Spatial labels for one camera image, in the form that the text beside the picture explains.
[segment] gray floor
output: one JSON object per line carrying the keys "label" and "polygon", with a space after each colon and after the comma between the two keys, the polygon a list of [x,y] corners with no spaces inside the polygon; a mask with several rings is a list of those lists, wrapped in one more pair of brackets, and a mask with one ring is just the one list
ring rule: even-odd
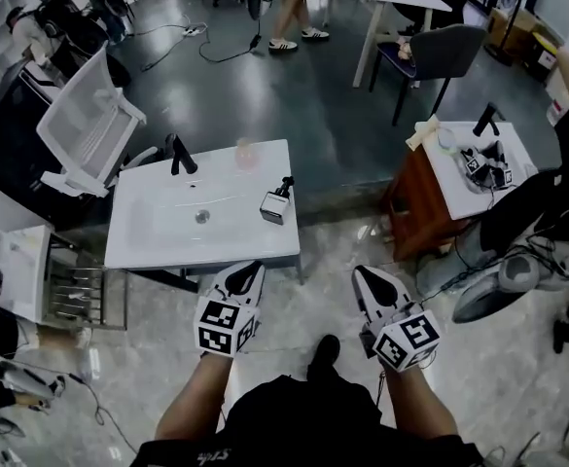
{"label": "gray floor", "polygon": [[[411,279],[392,263],[391,246],[376,218],[345,219],[301,228],[306,282],[292,269],[272,270],[261,300],[262,325],[237,356],[225,410],[256,385],[286,374],[304,378],[304,369],[319,338],[337,335],[342,353],[338,371],[365,385],[376,396],[380,368],[367,360],[358,340],[362,317],[353,295],[351,270],[374,265],[400,276],[414,292]],[[202,290],[210,278],[202,279]],[[432,387],[454,413],[466,441],[486,454],[502,445],[507,462],[536,432],[540,449],[557,449],[569,420],[569,345],[557,356],[551,348],[551,323],[566,304],[563,293],[533,292],[507,309],[467,325],[450,322],[454,300],[441,295],[428,303],[444,340],[437,358],[424,371]],[[128,331],[94,331],[85,354],[37,351],[17,360],[82,372],[89,368],[91,386],[134,444],[152,439],[161,414],[188,380],[199,358],[193,339],[196,296],[140,277],[130,278]],[[40,371],[45,378],[53,375]],[[382,422],[393,424],[386,391]],[[26,434],[7,441],[28,465],[128,465],[133,458],[113,426],[101,427],[88,390],[68,380],[64,395],[48,415],[9,409]]]}
{"label": "gray floor", "polygon": [[[326,0],[309,0],[315,24]],[[416,121],[426,119],[439,85],[423,83],[410,92],[399,123],[390,125],[400,77],[384,64],[374,93],[368,78],[351,87],[370,13],[355,0],[336,0],[325,44],[301,44],[296,54],[273,58],[267,40],[278,2],[262,20],[263,42],[255,54],[209,64],[197,53],[204,37],[187,39],[155,68],[140,66],[164,54],[181,36],[164,28],[122,43],[115,54],[133,74],[127,97],[148,116],[148,125],[131,141],[135,153],[160,145],[176,132],[190,152],[202,152],[252,140],[286,138],[298,197],[338,196],[358,186],[385,182],[399,170]],[[246,50],[256,32],[245,8],[224,0],[139,0],[133,4],[137,31],[167,23],[205,21],[212,44],[203,51],[220,58]],[[293,28],[291,38],[299,39]],[[515,124],[533,161],[558,165],[554,132],[545,116],[549,98],[521,68],[506,68],[481,51],[468,75],[449,86],[439,111],[442,120],[476,120],[487,102],[495,102]]]}

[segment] faucet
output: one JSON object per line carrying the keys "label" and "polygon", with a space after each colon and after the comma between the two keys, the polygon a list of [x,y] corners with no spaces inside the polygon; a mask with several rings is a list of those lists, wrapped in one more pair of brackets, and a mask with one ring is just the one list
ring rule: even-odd
{"label": "faucet", "polygon": [[185,144],[182,143],[180,138],[178,138],[178,135],[176,135],[175,133],[170,133],[167,136],[167,138],[169,138],[169,137],[173,137],[172,138],[172,148],[174,150],[174,159],[171,162],[171,174],[173,176],[176,176],[178,174],[178,172],[180,170],[180,167],[178,164],[179,162],[181,162],[183,164],[183,166],[185,166],[185,170],[187,171],[187,174],[189,174],[189,175],[194,174],[197,171],[197,164],[192,159],[189,152],[187,151]]}

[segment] tiled floor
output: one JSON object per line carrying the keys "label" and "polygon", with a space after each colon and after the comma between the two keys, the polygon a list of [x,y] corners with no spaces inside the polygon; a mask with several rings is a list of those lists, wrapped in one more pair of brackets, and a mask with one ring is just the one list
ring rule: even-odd
{"label": "tiled floor", "polygon": [[[342,341],[341,374],[376,395],[379,367],[367,360],[357,334],[362,325],[350,282],[358,264],[411,278],[392,263],[386,233],[375,217],[350,218],[301,228],[306,282],[293,270],[267,274],[262,326],[234,363],[225,410],[244,392],[281,374],[303,378],[312,348],[325,333]],[[210,278],[202,279],[202,287]],[[91,386],[100,402],[136,446],[153,437],[162,412],[198,361],[193,339],[196,296],[140,277],[130,278],[129,328],[95,331],[86,362],[93,362]],[[569,346],[551,350],[551,323],[565,305],[564,294],[532,293],[509,308],[469,325],[450,322],[454,300],[429,302],[444,331],[437,358],[425,371],[452,410],[460,431],[486,453],[503,445],[509,457],[537,431],[542,446],[557,448],[569,420]],[[20,357],[62,371],[82,371],[74,356],[40,351]],[[44,377],[50,374],[40,372]],[[384,392],[383,421],[393,416]],[[133,455],[113,426],[99,426],[88,390],[73,381],[48,415],[8,410],[26,438],[6,437],[32,466],[127,465]]]}

